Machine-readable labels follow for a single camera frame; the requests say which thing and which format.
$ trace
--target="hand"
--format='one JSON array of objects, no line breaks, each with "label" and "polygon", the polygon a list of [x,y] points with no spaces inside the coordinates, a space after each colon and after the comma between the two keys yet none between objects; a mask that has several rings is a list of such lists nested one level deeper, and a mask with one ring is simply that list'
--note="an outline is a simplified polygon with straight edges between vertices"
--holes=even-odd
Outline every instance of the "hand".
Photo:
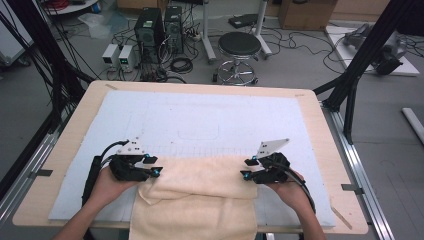
[{"label": "hand", "polygon": [[117,199],[125,190],[137,184],[138,182],[118,181],[107,166],[100,171],[88,201],[104,207]]},{"label": "hand", "polygon": [[[301,174],[296,171],[294,172],[303,180],[303,176]],[[296,212],[298,210],[311,207],[305,192],[291,177],[289,177],[284,183],[269,183],[266,185],[274,190],[281,200],[283,200],[284,203],[293,208]]]}]

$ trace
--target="table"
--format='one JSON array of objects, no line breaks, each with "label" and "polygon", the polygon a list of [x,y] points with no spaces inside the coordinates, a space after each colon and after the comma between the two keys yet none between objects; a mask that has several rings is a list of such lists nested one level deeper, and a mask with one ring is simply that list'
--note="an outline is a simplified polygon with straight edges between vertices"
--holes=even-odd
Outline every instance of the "table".
[{"label": "table", "polygon": [[[67,168],[76,155],[104,96],[107,92],[114,90],[296,98],[329,193],[332,210],[335,213],[336,227],[324,231],[343,234],[365,234],[368,231],[366,220],[354,192],[343,191],[341,188],[341,184],[350,184],[350,180],[319,102],[311,90],[116,81],[95,81],[90,85],[43,166],[43,169],[53,170],[52,175],[50,177],[38,176],[35,179],[13,217],[14,224],[45,227],[64,225],[63,221],[48,220],[49,212],[59,193]],[[128,229],[129,223],[96,222],[93,226]],[[299,229],[258,226],[258,231],[290,233],[299,231]]]}]

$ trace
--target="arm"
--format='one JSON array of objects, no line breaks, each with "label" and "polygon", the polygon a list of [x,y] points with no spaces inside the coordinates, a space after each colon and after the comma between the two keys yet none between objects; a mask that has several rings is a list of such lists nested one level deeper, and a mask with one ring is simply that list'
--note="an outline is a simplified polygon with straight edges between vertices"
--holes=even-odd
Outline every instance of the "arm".
[{"label": "arm", "polygon": [[296,182],[291,182],[288,179],[285,183],[271,183],[267,184],[267,186],[274,190],[281,200],[296,212],[302,225],[305,240],[326,239],[324,231],[311,208],[308,197]]},{"label": "arm", "polygon": [[138,182],[116,180],[109,167],[100,171],[87,203],[69,220],[53,239],[82,239],[91,222],[106,205]]}]

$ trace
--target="round stool seat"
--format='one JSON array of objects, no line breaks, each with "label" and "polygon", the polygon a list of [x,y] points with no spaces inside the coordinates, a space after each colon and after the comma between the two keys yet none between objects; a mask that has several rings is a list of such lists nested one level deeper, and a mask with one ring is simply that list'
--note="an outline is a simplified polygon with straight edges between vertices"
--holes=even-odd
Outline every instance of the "round stool seat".
[{"label": "round stool seat", "polygon": [[239,56],[256,55],[261,50],[261,42],[244,32],[226,33],[219,38],[218,45],[226,53]]}]

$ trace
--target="cardboard box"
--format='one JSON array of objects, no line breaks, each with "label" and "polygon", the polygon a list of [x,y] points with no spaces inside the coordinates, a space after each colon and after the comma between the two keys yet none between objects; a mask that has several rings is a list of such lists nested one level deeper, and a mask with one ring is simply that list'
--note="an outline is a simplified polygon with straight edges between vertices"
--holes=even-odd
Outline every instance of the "cardboard box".
[{"label": "cardboard box", "polygon": [[118,8],[122,9],[143,9],[145,7],[160,8],[163,12],[168,5],[168,0],[117,0]]},{"label": "cardboard box", "polygon": [[283,29],[325,30],[337,0],[308,0],[303,4],[283,0],[278,20]]}]

